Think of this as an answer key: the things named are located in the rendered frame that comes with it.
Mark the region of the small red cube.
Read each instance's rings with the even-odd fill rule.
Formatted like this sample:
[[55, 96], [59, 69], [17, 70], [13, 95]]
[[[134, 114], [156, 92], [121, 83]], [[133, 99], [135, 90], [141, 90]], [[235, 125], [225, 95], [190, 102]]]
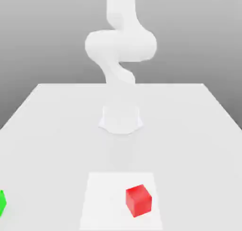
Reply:
[[126, 189], [125, 200], [133, 217], [138, 217], [152, 210], [152, 196], [143, 184]]

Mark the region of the small green cube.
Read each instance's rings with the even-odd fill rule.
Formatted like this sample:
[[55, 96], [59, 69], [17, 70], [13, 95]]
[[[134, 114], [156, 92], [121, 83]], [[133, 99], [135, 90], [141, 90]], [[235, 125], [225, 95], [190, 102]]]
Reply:
[[0, 190], [0, 217], [6, 207], [7, 201], [3, 190]]

